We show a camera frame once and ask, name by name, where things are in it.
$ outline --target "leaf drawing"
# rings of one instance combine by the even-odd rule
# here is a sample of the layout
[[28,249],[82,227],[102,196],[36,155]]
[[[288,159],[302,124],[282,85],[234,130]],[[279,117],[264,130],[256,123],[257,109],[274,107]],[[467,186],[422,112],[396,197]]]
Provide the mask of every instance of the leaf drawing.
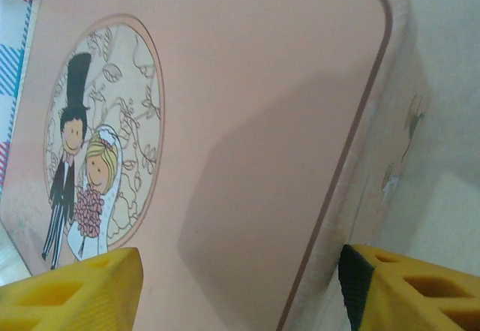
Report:
[[128,160],[123,162],[123,168],[127,171],[132,171],[132,169],[137,165],[137,162],[134,160]]
[[148,98],[142,101],[142,106],[146,108],[149,108],[151,105],[152,105],[152,102]]
[[98,91],[90,92],[89,97],[94,101],[105,102],[105,97]]
[[149,156],[151,148],[152,147],[150,146],[150,143],[148,143],[143,150],[142,167],[145,167],[145,165],[146,165],[147,157]]
[[148,85],[145,87],[145,98],[150,101],[152,100],[152,88]]
[[150,157],[151,160],[156,160],[157,159],[157,147],[152,147],[150,149],[150,152],[148,153],[148,156]]
[[118,82],[123,76],[120,68],[118,68],[113,63],[107,63],[106,65],[104,65],[102,71],[105,79],[110,83]]
[[54,168],[56,168],[59,165],[59,159],[57,158],[57,155],[52,152],[52,165]]
[[155,65],[143,65],[139,67],[140,73],[149,80],[155,75]]
[[125,141],[129,141],[130,133],[125,128],[120,128],[120,131],[117,133],[118,138],[122,138]]
[[62,86],[61,85],[57,85],[56,89],[55,89],[55,94],[53,95],[54,98],[57,98],[59,95],[62,94]]
[[109,27],[105,29],[105,36],[103,37],[103,52],[102,56],[105,62],[108,62],[112,54],[112,31]]
[[146,118],[147,119],[150,119],[152,118],[153,116],[155,116],[156,112],[155,112],[155,107],[151,106],[149,107],[148,111],[147,111],[147,114],[146,114]]
[[100,116],[100,123],[105,123],[105,119],[107,118],[107,115],[108,115],[108,107],[103,107],[102,108],[102,114]]
[[100,52],[100,46],[98,45],[98,35],[95,32],[88,35],[87,45],[92,55],[94,55],[97,51]]
[[135,177],[133,179],[133,186],[135,187],[135,191],[138,192],[140,187],[142,187],[142,179],[140,178],[140,172],[135,172]]

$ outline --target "red and blue stripes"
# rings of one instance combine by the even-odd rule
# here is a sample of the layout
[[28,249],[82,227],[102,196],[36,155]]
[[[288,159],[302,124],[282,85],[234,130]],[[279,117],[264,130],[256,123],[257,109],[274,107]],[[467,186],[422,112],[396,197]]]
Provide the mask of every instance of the red and blue stripes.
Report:
[[0,194],[7,170],[32,0],[0,0]]

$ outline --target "red flower bouquet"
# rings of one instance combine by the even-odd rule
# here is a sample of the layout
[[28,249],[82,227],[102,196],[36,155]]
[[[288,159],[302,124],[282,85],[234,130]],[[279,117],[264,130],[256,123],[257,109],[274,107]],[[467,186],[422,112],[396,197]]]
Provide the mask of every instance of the red flower bouquet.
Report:
[[73,209],[73,219],[78,222],[78,230],[83,236],[83,242],[78,251],[82,257],[85,239],[87,237],[95,238],[100,233],[100,215],[104,201],[101,199],[99,191],[94,190],[90,184],[87,189],[80,189],[76,196],[76,203]]

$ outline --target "white dress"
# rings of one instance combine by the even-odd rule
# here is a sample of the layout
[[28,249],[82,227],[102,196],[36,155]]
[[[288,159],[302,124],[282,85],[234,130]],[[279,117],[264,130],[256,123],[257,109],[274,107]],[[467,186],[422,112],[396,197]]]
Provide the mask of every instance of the white dress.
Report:
[[[78,222],[74,221],[71,225],[70,231],[67,235],[67,243],[70,246],[72,253],[75,255],[77,260],[85,260],[90,257],[98,256],[99,254],[104,254],[108,252],[107,245],[107,230],[108,224],[110,222],[110,216],[112,215],[113,206],[117,197],[120,186],[120,178],[122,175],[122,145],[120,140],[113,128],[108,125],[101,125],[97,128],[100,133],[100,137],[103,140],[106,140],[109,144],[114,144],[118,150],[118,161],[117,161],[117,174],[113,180],[111,189],[101,198],[103,200],[103,210],[100,215],[100,233],[97,237],[86,237],[85,244],[83,246],[82,256],[79,255],[79,250],[83,242],[83,236],[80,234],[78,229]],[[83,176],[83,189],[87,187],[87,176]]]

